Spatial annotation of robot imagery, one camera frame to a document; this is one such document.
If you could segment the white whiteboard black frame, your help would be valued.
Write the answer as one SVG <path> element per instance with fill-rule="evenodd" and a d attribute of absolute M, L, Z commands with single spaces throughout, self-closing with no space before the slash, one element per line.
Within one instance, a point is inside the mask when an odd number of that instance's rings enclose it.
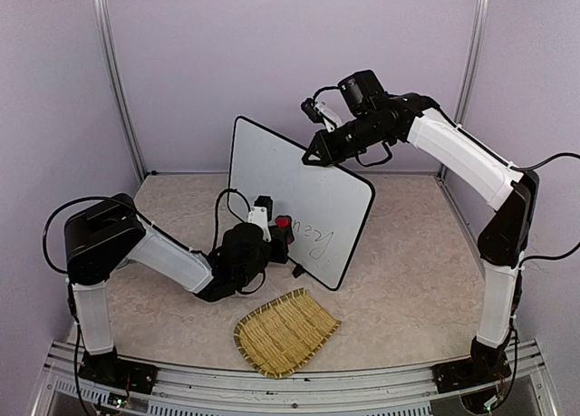
<path fill-rule="evenodd" d="M 240 219 L 260 196 L 292 219 L 289 258 L 329 290 L 341 286 L 375 198 L 373 184 L 343 167 L 302 162 L 305 147 L 239 116 L 234 121 L 227 206 Z"/>

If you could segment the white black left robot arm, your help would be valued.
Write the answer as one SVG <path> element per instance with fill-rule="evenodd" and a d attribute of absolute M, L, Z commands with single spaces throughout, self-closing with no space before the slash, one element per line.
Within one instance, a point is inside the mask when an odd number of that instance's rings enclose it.
<path fill-rule="evenodd" d="M 106 295 L 111 274 L 137 263 L 180 285 L 209 303 L 235 294 L 249 295 L 249 285 L 265 276 L 271 263 L 285 264 L 294 241 L 293 221 L 274 216 L 273 200 L 260 196 L 247 203 L 246 220 L 214 234 L 212 249 L 204 253 L 188 247 L 141 213 L 133 199 L 85 198 L 89 207 L 68 217 L 63 225 L 69 306 L 79 328 L 90 366 L 115 384 L 127 365 L 115 352 Z"/>

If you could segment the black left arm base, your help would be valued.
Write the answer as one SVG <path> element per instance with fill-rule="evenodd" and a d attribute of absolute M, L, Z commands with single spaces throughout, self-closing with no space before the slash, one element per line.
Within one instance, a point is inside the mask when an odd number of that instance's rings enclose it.
<path fill-rule="evenodd" d="M 81 379 L 126 392 L 151 395 L 158 368 L 149 363 L 120 358 L 116 348 L 111 352 L 82 357 L 78 374 Z"/>

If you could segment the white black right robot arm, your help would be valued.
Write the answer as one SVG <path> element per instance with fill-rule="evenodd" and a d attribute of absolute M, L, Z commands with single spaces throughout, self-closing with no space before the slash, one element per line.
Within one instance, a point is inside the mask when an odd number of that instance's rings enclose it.
<path fill-rule="evenodd" d="M 317 89 L 300 109 L 318 124 L 305 147 L 305 166 L 331 167 L 358 160 L 371 146 L 386 151 L 405 143 L 435 159 L 488 207 L 489 220 L 476 239 L 484 295 L 474 343 L 481 347 L 464 362 L 464 376 L 484 382 L 498 369 L 492 349 L 512 332 L 517 290 L 535 212 L 539 178 L 501 157 L 466 131 L 429 95 L 386 91 L 371 70 L 353 73 Z"/>

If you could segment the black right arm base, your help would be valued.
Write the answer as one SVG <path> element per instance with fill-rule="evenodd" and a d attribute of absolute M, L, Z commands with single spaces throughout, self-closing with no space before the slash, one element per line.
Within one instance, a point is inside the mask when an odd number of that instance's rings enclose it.
<path fill-rule="evenodd" d="M 431 369 L 438 393 L 455 392 L 508 378 L 512 372 L 505 350 L 509 336 L 498 347 L 473 338 L 469 357 L 435 364 Z"/>

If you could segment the red bone-shaped eraser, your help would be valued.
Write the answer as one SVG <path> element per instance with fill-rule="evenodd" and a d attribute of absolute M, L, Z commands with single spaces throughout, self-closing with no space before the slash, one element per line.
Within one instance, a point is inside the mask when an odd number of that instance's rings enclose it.
<path fill-rule="evenodd" d="M 277 236 L 285 247 L 290 246 L 294 242 L 293 221 L 290 216 L 277 216 L 275 218 L 275 228 L 277 229 Z"/>

